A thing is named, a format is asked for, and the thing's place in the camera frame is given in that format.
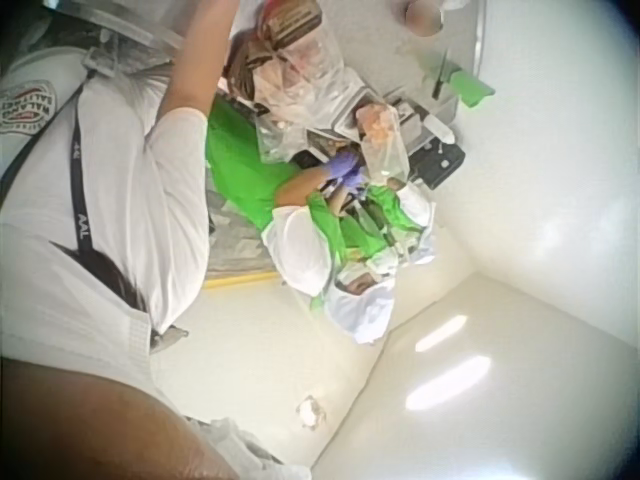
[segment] black tool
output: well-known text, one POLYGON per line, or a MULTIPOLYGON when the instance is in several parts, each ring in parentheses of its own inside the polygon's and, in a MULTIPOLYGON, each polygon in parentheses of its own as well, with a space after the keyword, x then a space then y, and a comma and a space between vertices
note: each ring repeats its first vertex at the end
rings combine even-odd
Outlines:
POLYGON ((440 99, 440 94, 442 93, 442 86, 444 85, 444 67, 447 65, 447 57, 449 56, 449 49, 447 48, 444 52, 444 56, 442 57, 442 64, 440 65, 440 70, 438 70, 438 78, 436 79, 436 86, 433 89, 433 93, 431 97, 434 100, 440 99))

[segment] hand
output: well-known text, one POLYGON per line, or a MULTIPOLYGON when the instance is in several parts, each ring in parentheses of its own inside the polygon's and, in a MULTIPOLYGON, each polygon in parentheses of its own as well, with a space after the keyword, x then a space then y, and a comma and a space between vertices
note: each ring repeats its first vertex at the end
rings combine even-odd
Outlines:
POLYGON ((336 156, 325 165, 329 171, 329 180, 345 176, 356 166, 357 161, 358 154, 355 152, 348 150, 338 152, 336 156))
POLYGON ((349 190, 354 190, 364 183, 364 167, 353 168, 344 177, 342 184, 349 190))

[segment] white shirt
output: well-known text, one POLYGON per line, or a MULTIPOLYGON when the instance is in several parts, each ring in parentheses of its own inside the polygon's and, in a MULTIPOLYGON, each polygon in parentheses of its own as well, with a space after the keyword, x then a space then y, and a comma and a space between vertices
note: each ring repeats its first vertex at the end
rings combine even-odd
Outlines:
POLYGON ((331 276, 331 253, 309 207, 274 209, 262 241, 287 284, 312 297, 322 292, 331 276))
MULTIPOLYGON (((25 82, 45 81, 56 105, 64 103, 86 75, 84 53, 46 53, 6 74, 2 100, 7 91, 15 98, 32 88, 25 82), (71 85, 52 78, 60 76, 63 62, 71 85)), ((68 108, 33 149, 0 212, 3 356, 155 389, 146 363, 150 329, 163 332, 195 299, 209 243, 207 121, 183 108, 155 123, 166 77, 154 75, 96 78, 78 101, 94 248, 136 285, 149 313, 130 309, 51 243, 77 248, 69 186, 75 109, 68 108)), ((6 103, 0 103, 2 118, 10 120, 0 133, 0 173, 19 150, 12 145, 21 135, 22 143, 28 138, 15 125, 23 117, 4 115, 13 107, 6 103)), ((26 107, 37 109, 33 103, 26 107)))

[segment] white cap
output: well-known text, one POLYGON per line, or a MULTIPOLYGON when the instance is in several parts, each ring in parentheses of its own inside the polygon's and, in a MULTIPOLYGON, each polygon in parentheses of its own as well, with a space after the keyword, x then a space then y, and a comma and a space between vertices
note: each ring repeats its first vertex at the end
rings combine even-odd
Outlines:
POLYGON ((373 343, 384 336, 389 326, 394 287, 395 279, 388 279, 358 296, 332 283, 325 297, 325 312, 356 343, 373 343))

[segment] white sleeve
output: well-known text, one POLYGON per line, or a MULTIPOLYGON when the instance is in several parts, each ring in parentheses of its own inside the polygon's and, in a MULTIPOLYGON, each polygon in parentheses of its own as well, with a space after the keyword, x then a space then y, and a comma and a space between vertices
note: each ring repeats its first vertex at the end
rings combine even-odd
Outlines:
POLYGON ((315 297, 331 275, 331 254, 325 236, 311 218, 309 207, 280 207, 262 234, 273 263, 296 290, 315 297))
POLYGON ((407 216, 422 227, 431 224, 431 202, 420 192, 420 189, 412 183, 407 183, 396 192, 400 199, 400 207, 407 216))
MULTIPOLYGON (((161 291, 150 301, 164 331, 195 300, 209 260, 209 221, 205 195, 207 119, 198 110, 179 108, 164 115, 147 136, 144 161, 152 168, 160 195, 147 208, 157 255, 161 291)), ((148 274, 155 272, 145 269, 148 274)))

